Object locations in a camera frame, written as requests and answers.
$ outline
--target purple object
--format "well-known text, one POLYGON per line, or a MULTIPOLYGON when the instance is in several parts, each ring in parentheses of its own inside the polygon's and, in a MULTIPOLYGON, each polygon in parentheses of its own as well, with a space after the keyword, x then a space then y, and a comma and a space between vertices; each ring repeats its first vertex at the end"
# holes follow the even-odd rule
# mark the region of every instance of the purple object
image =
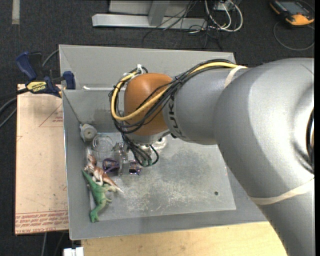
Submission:
POLYGON ((129 167, 129 173, 130 174, 137 174, 140 175, 141 172, 141 166, 138 165, 138 163, 136 161, 130 161, 130 167, 129 167))
POLYGON ((102 161, 102 168, 106 173, 115 173, 120 169, 120 164, 113 158, 106 158, 102 161))

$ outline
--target toy dinosaur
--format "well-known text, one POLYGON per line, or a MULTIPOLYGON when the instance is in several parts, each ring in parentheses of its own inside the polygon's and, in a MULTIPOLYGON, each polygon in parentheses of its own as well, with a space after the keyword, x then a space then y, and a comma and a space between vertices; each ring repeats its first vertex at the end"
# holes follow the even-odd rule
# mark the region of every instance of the toy dinosaur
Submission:
POLYGON ((97 182, 97 184, 100 186, 102 186, 104 182, 108 183, 109 185, 114 186, 116 190, 123 193, 122 189, 119 188, 118 185, 109 178, 108 174, 106 174, 102 168, 97 166, 97 160, 92 154, 89 154, 87 158, 90 163, 86 165, 84 170, 93 175, 93 181, 97 182))
POLYGON ((108 184, 99 185, 97 184, 88 173, 86 173, 84 170, 82 170, 83 176, 89 183, 90 190, 92 192, 92 196, 95 202, 95 208, 90 212, 90 219, 91 222, 98 222, 98 212, 102 210, 107 203, 111 203, 112 200, 106 197, 107 191, 113 191, 115 192, 116 189, 113 186, 110 186, 108 184))

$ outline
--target black floor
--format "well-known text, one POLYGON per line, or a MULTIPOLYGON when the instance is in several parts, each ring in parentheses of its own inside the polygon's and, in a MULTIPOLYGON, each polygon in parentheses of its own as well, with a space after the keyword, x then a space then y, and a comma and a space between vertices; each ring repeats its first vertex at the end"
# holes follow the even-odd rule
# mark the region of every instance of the black floor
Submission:
MULTIPOLYGON (((315 7, 315 0, 305 1, 315 7)), ((314 58, 314 47, 293 51, 275 40, 273 26, 278 20, 267 0, 243 0, 239 5, 244 18, 242 29, 220 34, 219 42, 208 37, 207 43, 206 36, 201 33, 190 36, 179 30, 93 28, 92 16, 105 13, 108 1, 20 0, 20 25, 12 25, 12 2, 0 1, 0 107, 13 97, 17 84, 27 81, 16 67, 15 58, 26 50, 40 51, 46 57, 59 44, 224 51, 234 53, 237 64, 249 67, 284 58, 314 58)), ((203 6, 203 1, 198 1, 191 13, 201 16, 203 6)), ((311 28, 288 29, 280 24, 278 29, 280 39, 292 48, 308 46, 315 35, 311 28)), ((57 57, 47 65, 58 74, 57 57)), ((0 115, 0 123, 14 108, 13 104, 0 115)), ((15 159, 16 115, 0 128, 0 256, 40 256, 44 234, 14 235, 15 159)), ((55 253, 60 239, 59 247, 72 246, 67 233, 48 233, 45 256, 55 253)))

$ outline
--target metal stand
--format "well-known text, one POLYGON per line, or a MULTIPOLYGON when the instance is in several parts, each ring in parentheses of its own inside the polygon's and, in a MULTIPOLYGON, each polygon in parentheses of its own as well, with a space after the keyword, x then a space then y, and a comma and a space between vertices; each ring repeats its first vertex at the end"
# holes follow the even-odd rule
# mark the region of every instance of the metal stand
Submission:
MULTIPOLYGON (((126 7, 132 8, 134 4, 131 3, 116 3, 113 4, 110 11, 128 13, 126 7)), ((174 24, 171 29, 188 29, 193 25, 206 26, 206 21, 202 18, 183 18, 183 10, 188 6, 189 1, 145 1, 146 3, 139 3, 141 12, 133 9, 133 14, 96 14, 92 17, 93 27, 124 27, 124 28, 159 28, 164 29, 174 24)))

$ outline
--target cable bundle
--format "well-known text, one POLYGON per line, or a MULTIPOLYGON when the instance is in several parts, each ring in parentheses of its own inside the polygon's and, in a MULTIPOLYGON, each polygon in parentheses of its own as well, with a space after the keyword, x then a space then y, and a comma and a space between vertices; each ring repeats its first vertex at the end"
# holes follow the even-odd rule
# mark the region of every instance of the cable bundle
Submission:
POLYGON ((119 92, 121 88, 123 88, 128 81, 130 81, 134 76, 142 74, 142 69, 148 72, 144 67, 142 69, 134 69, 131 72, 127 73, 117 84, 114 86, 114 89, 109 94, 110 99, 110 109, 111 109, 111 115, 112 119, 114 121, 115 127, 119 132, 121 132, 123 141, 127 144, 127 146, 132 150, 135 159, 138 161, 139 164, 142 164, 139 159, 138 155, 142 157, 145 161, 148 162, 148 165, 154 165, 159 160, 159 154, 154 149, 152 145, 150 148, 154 151, 156 154, 156 160, 152 162, 151 156, 144 152, 139 146, 135 145, 127 136, 126 134, 134 133, 138 129, 140 129, 142 126, 147 125, 150 123, 155 116, 157 116, 163 109, 163 107, 168 103, 170 98, 175 97, 175 93, 192 77, 198 75, 199 73, 202 73, 207 70, 211 69, 219 69, 219 68, 236 68, 238 65, 230 62, 226 59, 212 59, 207 60, 202 63, 199 63, 198 65, 190 68, 186 72, 176 76, 172 79, 171 82, 161 85, 158 88, 156 88, 144 101, 138 106, 138 108, 131 114, 128 114, 126 116, 122 116, 119 114, 119 92), (161 88, 166 87, 165 90, 159 92, 161 88), (146 114, 135 123, 129 123, 129 120, 136 117, 140 113, 142 113, 146 108, 149 108, 146 114))

